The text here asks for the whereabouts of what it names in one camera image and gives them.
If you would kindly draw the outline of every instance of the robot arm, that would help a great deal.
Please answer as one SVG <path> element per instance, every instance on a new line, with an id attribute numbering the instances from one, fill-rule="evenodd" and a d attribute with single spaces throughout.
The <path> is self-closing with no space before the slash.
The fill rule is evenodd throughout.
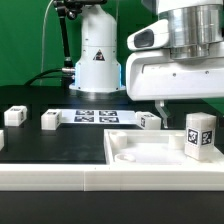
<path id="1" fill-rule="evenodd" d="M 132 100 L 224 97 L 223 0 L 142 0 L 159 21 L 128 38 L 126 65 Z"/>
<path id="2" fill-rule="evenodd" d="M 60 20 L 65 56 L 64 66 L 66 68 L 72 68 L 73 63 L 70 57 L 65 18 L 68 17 L 71 20 L 76 19 L 78 14 L 82 13 L 82 7 L 84 5 L 104 4 L 106 2 L 107 0 L 54 0 L 54 7 Z"/>

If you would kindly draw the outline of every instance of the green wall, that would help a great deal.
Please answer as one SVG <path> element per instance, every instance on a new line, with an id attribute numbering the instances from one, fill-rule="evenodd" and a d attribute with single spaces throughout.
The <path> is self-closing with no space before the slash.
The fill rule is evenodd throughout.
<path id="1" fill-rule="evenodd" d="M 104 10 L 118 16 L 118 61 L 123 68 L 131 52 L 127 48 L 127 37 L 156 21 L 141 5 L 141 0 L 108 0 Z M 0 14 L 0 86 L 24 84 L 41 71 L 41 39 L 44 14 L 50 0 L 2 1 Z M 69 43 L 73 62 L 80 58 L 81 20 L 67 21 Z M 57 13 L 51 7 L 47 20 L 44 70 L 63 66 L 63 49 Z M 36 85 L 60 85 L 59 81 L 44 80 Z M 210 99 L 208 103 L 224 113 L 224 99 Z"/>

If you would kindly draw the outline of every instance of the small white cube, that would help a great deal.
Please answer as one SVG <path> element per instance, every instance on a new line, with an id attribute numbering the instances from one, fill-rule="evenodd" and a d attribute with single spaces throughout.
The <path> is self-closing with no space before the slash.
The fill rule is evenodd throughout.
<path id="1" fill-rule="evenodd" d="M 206 113 L 187 115 L 185 154 L 209 160 L 214 154 L 216 116 Z"/>
<path id="2" fill-rule="evenodd" d="M 49 109 L 41 116 L 42 130 L 56 130 L 61 124 L 62 111 L 59 109 Z"/>
<path id="3" fill-rule="evenodd" d="M 0 151 L 4 147 L 4 132 L 3 130 L 0 130 Z"/>
<path id="4" fill-rule="evenodd" d="M 19 126 L 27 119 L 25 106 L 12 106 L 4 112 L 5 126 Z"/>
<path id="5" fill-rule="evenodd" d="M 137 125 L 145 130 L 160 130 L 161 118 L 150 112 L 136 112 Z"/>

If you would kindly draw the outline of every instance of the white robot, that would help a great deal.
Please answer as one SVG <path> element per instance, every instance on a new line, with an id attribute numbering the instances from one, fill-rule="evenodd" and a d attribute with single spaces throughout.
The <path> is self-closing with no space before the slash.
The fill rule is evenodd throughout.
<path id="1" fill-rule="evenodd" d="M 107 0 L 54 0 L 62 30 L 65 55 L 64 73 L 73 73 L 65 17 L 82 15 L 82 54 L 75 65 L 75 81 L 70 85 L 73 95 L 91 99 L 112 98 L 123 94 L 121 65 L 117 55 L 117 23 L 102 10 Z"/>
<path id="2" fill-rule="evenodd" d="M 82 56 L 70 89 L 89 98 L 104 98 L 123 90 L 117 55 L 117 23 L 100 5 L 82 9 Z"/>
<path id="3" fill-rule="evenodd" d="M 223 0 L 142 0 L 158 22 L 128 38 L 132 100 L 155 100 L 167 126 L 165 101 L 224 97 Z"/>

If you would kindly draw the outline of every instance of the radiation warning label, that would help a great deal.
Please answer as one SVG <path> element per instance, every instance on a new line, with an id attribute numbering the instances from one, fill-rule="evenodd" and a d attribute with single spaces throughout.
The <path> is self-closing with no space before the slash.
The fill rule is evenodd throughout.
<path id="1" fill-rule="evenodd" d="M 96 55 L 95 55 L 95 57 L 93 58 L 93 60 L 94 60 L 94 61 L 105 61 L 105 58 L 104 58 L 103 53 L 102 53 L 101 50 L 99 50 L 99 51 L 96 53 Z"/>

